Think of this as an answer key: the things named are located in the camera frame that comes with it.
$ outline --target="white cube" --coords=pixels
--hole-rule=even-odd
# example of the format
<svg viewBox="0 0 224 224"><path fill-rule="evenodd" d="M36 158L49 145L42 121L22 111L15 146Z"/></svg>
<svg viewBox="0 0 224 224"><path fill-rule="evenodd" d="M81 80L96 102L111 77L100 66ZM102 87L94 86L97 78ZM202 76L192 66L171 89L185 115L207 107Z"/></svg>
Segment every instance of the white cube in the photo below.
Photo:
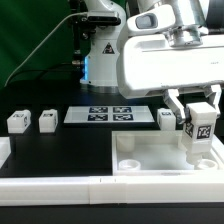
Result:
<svg viewBox="0 0 224 224"><path fill-rule="evenodd" d="M31 113L29 110L16 111L7 119L9 133L24 133L30 125Z"/></svg>
<svg viewBox="0 0 224 224"><path fill-rule="evenodd" d="M53 133L58 124L57 110L44 110L39 118L40 133Z"/></svg>
<svg viewBox="0 0 224 224"><path fill-rule="evenodd" d="M163 131L174 131L176 129L176 117L170 109L158 109L157 122Z"/></svg>
<svg viewBox="0 0 224 224"><path fill-rule="evenodd" d="M217 119L216 110L208 103L187 104L191 122L184 124L181 142L192 154L208 152Z"/></svg>

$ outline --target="small white block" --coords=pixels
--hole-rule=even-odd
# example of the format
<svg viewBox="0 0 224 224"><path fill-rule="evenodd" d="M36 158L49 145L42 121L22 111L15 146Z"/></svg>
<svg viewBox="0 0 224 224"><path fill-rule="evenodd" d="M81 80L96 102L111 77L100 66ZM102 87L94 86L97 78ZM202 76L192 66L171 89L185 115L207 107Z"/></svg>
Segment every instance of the small white block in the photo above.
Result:
<svg viewBox="0 0 224 224"><path fill-rule="evenodd" d="M29 110L15 111L7 119L9 133L24 133L30 125L31 113Z"/></svg>
<svg viewBox="0 0 224 224"><path fill-rule="evenodd" d="M160 129L163 131L176 130L176 117L170 109L158 109L157 122L159 124Z"/></svg>
<svg viewBox="0 0 224 224"><path fill-rule="evenodd" d="M40 133L53 133L58 124L57 110L44 110L39 118Z"/></svg>

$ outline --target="black tabletop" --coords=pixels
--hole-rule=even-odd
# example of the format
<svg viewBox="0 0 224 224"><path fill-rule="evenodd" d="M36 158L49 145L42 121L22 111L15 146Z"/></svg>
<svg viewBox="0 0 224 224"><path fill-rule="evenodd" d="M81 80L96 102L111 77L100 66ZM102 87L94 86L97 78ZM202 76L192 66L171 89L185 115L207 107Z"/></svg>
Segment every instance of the black tabletop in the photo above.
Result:
<svg viewBox="0 0 224 224"><path fill-rule="evenodd" d="M201 102L203 94L180 96L186 103ZM0 178L112 175L113 130L152 130L156 123L126 125L64 125L69 106L148 106L154 119L165 107L162 97L124 99L119 94L90 93L69 81L17 81L0 91L0 137L10 136L12 153L0 169ZM7 118L16 110L31 111L24 134L9 135ZM54 134L40 134L43 110L56 109ZM216 135L224 136L223 103ZM223 223L223 203L116 204L1 207L1 223Z"/></svg>

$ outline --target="green background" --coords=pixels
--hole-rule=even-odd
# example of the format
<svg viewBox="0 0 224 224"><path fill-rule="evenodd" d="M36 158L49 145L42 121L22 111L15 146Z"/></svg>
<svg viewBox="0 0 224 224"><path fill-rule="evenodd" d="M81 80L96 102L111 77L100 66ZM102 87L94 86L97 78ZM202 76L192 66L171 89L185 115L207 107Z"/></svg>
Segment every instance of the green background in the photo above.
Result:
<svg viewBox="0 0 224 224"><path fill-rule="evenodd" d="M124 7L125 0L114 0ZM67 0L0 1L0 88L10 73L67 15ZM71 62L72 29L65 23L21 69L46 69L54 64ZM20 78L32 79L36 73Z"/></svg>

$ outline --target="blue light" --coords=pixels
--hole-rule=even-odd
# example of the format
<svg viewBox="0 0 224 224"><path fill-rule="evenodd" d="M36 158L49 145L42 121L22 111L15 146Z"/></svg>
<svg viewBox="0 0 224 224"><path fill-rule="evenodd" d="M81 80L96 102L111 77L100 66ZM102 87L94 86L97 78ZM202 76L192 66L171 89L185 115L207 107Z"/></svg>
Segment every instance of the blue light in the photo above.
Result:
<svg viewBox="0 0 224 224"><path fill-rule="evenodd" d="M85 57L84 60L84 80L87 81L89 77L89 68L88 68L88 57Z"/></svg>

